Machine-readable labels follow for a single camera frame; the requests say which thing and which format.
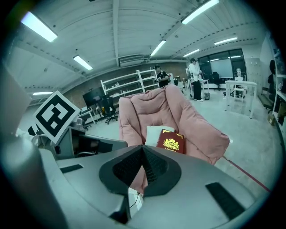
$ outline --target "white table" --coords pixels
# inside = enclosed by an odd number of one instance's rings
[[[227,102],[226,102],[226,107],[225,111],[227,111],[227,107],[229,106],[228,104],[228,97],[230,96],[231,93],[231,85],[240,85],[240,86],[251,86],[254,87],[254,95],[253,99],[251,101],[251,110],[250,110],[250,118],[253,118],[253,112],[254,112],[254,105],[253,102],[256,99],[257,96],[257,83],[250,82],[250,81],[225,81],[225,88],[226,88],[226,96],[227,96]]]
[[[203,94],[202,98],[204,98],[205,97],[205,87],[204,87],[205,82],[207,84],[207,92],[210,92],[209,80],[202,80],[200,82],[202,85],[202,94]],[[188,83],[187,83],[187,88],[189,88],[189,87],[190,87],[190,91],[191,91],[191,96],[193,98],[192,81],[190,81],[190,79],[188,79]]]
[[[84,114],[79,115],[79,116],[78,116],[78,118],[80,118],[80,117],[82,117],[82,116],[85,116],[85,115],[89,114],[89,115],[90,115],[90,117],[91,117],[91,120],[92,120],[92,121],[93,121],[93,123],[95,124],[95,120],[94,120],[94,118],[93,118],[93,116],[92,116],[92,114],[91,114],[92,112],[93,112],[93,114],[94,114],[94,117],[96,117],[96,115],[95,115],[94,111],[93,111],[93,110],[90,110],[90,111],[88,111],[88,112],[85,112]]]

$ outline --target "book cover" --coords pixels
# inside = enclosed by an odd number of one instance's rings
[[[157,143],[157,147],[171,150],[177,153],[184,153],[184,136],[163,129]]]

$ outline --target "ceiling light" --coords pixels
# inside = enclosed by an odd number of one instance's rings
[[[184,25],[187,25],[191,20],[193,20],[196,16],[200,15],[201,13],[205,12],[207,9],[209,9],[210,7],[216,5],[217,3],[219,3],[219,0],[210,0],[207,3],[205,3],[204,5],[202,5],[200,8],[198,8],[197,10],[195,10],[193,13],[191,13],[186,19],[184,19],[182,21],[182,23]]]
[[[150,56],[155,55],[155,53],[166,43],[166,40],[161,41],[161,43],[157,46],[157,48],[151,53]]]
[[[199,49],[196,49],[195,51],[192,51],[192,52],[190,52],[190,53],[184,55],[184,57],[187,57],[187,56],[189,56],[189,55],[191,55],[191,54],[193,54],[193,53],[195,53],[195,52],[198,52],[198,51],[200,51],[200,50],[199,50]]]
[[[92,67],[88,63],[86,63],[83,59],[81,59],[81,57],[79,55],[76,55],[73,59],[76,62],[78,62],[80,65],[84,66],[87,70],[92,69]]]
[[[240,55],[234,55],[234,56],[231,56],[231,57],[228,57],[228,58],[240,58],[241,56]]]
[[[218,44],[221,44],[221,43],[225,43],[225,42],[228,42],[228,41],[234,41],[234,40],[237,40],[237,38],[229,38],[229,39],[226,39],[226,40],[223,40],[223,41],[219,41],[219,42],[214,43],[214,45],[218,45]]]
[[[43,38],[52,42],[58,36],[50,30],[44,23],[42,23],[36,16],[34,16],[31,12],[28,12],[21,22],[29,27],[31,30],[35,31],[37,34],[41,35]]]
[[[44,92],[34,92],[33,95],[50,95],[54,92],[52,91],[44,91]]]

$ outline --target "red line on floor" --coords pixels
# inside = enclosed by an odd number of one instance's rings
[[[238,168],[241,172],[246,174],[249,178],[251,178],[253,181],[255,181],[257,184],[259,184],[261,187],[263,187],[266,191],[271,192],[268,187],[266,187],[264,184],[262,184],[260,181],[255,179],[252,175],[250,175],[248,172],[246,172],[244,169],[240,168],[237,164],[232,162],[231,160],[228,160],[225,156],[223,156],[225,160],[227,160],[229,163],[233,164],[236,168]]]

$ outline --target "ceiling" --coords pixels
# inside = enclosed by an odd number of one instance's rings
[[[262,20],[243,1],[220,0],[187,25],[181,20],[207,0],[46,0],[30,11],[58,37],[48,42],[25,25],[4,57],[27,92],[66,90],[120,68],[118,58],[142,54],[145,61],[187,60],[188,52],[262,43]],[[238,40],[214,46],[237,36]],[[150,58],[162,39],[167,42]],[[73,60],[80,55],[93,70]]]

